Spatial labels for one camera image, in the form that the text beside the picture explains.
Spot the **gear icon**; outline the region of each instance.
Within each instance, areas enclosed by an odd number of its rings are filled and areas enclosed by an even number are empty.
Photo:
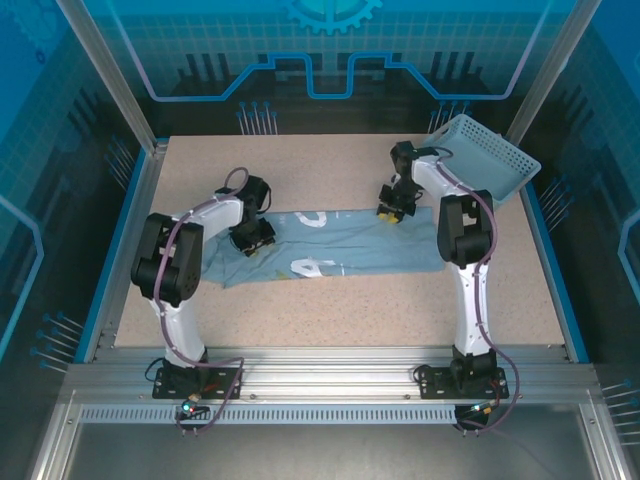
[[[38,50],[53,40],[58,18],[52,0],[1,0],[0,12],[13,16],[22,33]]]
[[[324,0],[286,0],[289,20],[297,20],[300,28],[311,27],[315,34],[328,35],[339,30],[347,33],[349,27],[360,28],[360,21],[373,18],[373,9],[382,7],[381,0],[334,0],[329,6]]]

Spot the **enclosure floor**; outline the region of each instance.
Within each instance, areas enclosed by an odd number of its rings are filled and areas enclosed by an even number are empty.
[[[273,189],[272,211],[374,209],[393,174],[395,142],[424,135],[172,137],[152,211],[184,211],[244,165]],[[431,201],[423,199],[425,205]],[[503,344],[564,343],[519,196],[496,215],[498,248],[488,276],[489,323]],[[273,281],[230,289],[202,282],[198,327],[210,346],[450,345],[456,330],[451,272]],[[136,288],[116,344],[163,345]]]

